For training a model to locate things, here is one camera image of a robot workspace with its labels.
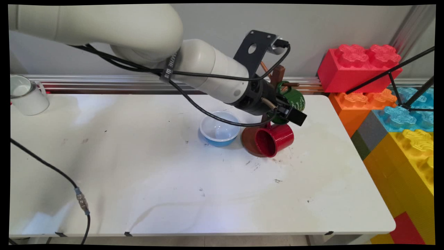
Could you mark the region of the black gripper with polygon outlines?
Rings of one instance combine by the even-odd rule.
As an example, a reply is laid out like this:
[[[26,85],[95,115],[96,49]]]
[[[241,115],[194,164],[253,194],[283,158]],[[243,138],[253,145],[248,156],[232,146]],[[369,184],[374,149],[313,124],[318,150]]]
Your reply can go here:
[[[274,106],[279,104],[277,116],[281,120],[302,126],[307,118],[305,113],[290,105],[284,95],[276,93],[273,85],[265,79],[248,83],[246,91],[240,98],[238,108],[251,115],[261,116],[272,110],[270,106],[262,101],[263,98],[270,101]]]

